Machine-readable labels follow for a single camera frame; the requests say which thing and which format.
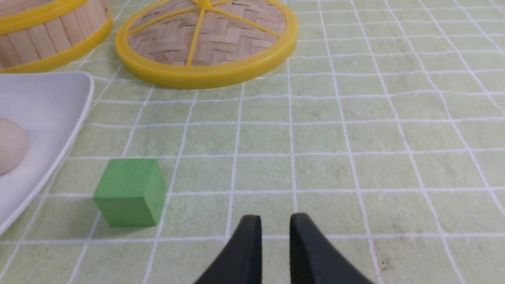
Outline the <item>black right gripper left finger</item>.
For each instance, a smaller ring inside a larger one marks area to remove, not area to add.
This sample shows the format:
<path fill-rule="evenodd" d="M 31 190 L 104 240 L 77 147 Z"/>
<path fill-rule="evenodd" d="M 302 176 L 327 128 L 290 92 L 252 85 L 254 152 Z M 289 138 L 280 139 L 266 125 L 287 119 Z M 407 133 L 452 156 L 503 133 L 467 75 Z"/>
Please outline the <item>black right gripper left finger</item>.
<path fill-rule="evenodd" d="M 231 238 L 196 284 L 261 284 L 262 223 L 258 215 L 242 216 Z"/>

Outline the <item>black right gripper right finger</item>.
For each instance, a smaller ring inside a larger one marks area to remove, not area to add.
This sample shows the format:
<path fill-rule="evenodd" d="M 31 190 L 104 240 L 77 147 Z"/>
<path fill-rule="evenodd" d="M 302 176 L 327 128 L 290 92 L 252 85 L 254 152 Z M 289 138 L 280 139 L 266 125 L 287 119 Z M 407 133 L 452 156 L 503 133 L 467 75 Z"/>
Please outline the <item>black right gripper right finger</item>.
<path fill-rule="evenodd" d="M 290 278 L 293 284 L 371 284 L 306 213 L 290 218 Z"/>

